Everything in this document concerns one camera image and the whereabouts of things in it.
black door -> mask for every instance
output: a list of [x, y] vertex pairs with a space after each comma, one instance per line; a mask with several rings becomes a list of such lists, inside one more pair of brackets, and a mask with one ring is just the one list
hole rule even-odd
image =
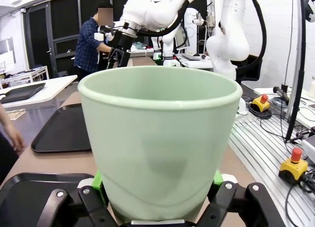
[[49, 41], [47, 22], [48, 4], [31, 7], [25, 16], [28, 58], [30, 68], [47, 66], [49, 77], [56, 77], [52, 54], [53, 46]]

bolt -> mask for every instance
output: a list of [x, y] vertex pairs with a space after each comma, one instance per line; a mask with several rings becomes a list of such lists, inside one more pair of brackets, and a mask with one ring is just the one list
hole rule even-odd
[[259, 190], [259, 187], [258, 187], [257, 185], [254, 185], [254, 186], [252, 187], [252, 189], [253, 189], [254, 191], [258, 191], [258, 190]]
[[89, 192], [90, 192], [89, 189], [84, 189], [84, 190], [83, 190], [83, 193], [84, 193], [84, 194], [88, 194]]
[[233, 186], [232, 186], [231, 184], [226, 184], [225, 187], [226, 187], [227, 189], [231, 189]]
[[58, 196], [58, 197], [61, 197], [61, 196], [63, 196], [63, 195], [64, 195], [63, 192], [58, 192], [58, 193], [57, 193], [57, 196]]

person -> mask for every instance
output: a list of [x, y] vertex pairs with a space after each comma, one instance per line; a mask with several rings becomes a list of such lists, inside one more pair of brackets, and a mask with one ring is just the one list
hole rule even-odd
[[14, 127], [12, 121], [6, 114], [5, 109], [0, 104], [0, 123], [4, 131], [11, 139], [13, 146], [4, 137], [0, 131], [0, 184], [4, 181], [7, 174], [19, 158], [18, 154], [22, 153], [25, 144], [20, 132]]
[[97, 32], [101, 18], [99, 16], [100, 8], [112, 8], [111, 4], [100, 3], [97, 7], [97, 13], [86, 21], [80, 29], [80, 35], [76, 47], [73, 74], [78, 75], [80, 81], [85, 76], [97, 72], [99, 61], [99, 51], [110, 53], [111, 47], [98, 41], [94, 37]]

black pole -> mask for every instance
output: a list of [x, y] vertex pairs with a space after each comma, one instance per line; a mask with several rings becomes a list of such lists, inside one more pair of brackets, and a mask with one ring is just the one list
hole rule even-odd
[[292, 114], [291, 114], [291, 118], [289, 122], [289, 127], [287, 129], [287, 133], [285, 136], [286, 141], [289, 141], [291, 139], [291, 135], [294, 129], [295, 121], [296, 121], [296, 116], [299, 111], [301, 94], [302, 94], [302, 89], [303, 89], [303, 81], [304, 81], [304, 66], [305, 66], [305, 51], [306, 51], [306, 20], [305, 20], [304, 0], [300, 0], [300, 2], [301, 2], [301, 15], [302, 15], [301, 64], [300, 64], [300, 70], [298, 73], [295, 101], [293, 103], [293, 109], [292, 109]]

green cup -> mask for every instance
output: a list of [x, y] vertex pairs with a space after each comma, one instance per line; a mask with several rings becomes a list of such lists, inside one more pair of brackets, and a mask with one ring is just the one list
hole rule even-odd
[[222, 162], [241, 87], [203, 70], [139, 66], [91, 74], [78, 89], [115, 215], [194, 221]]

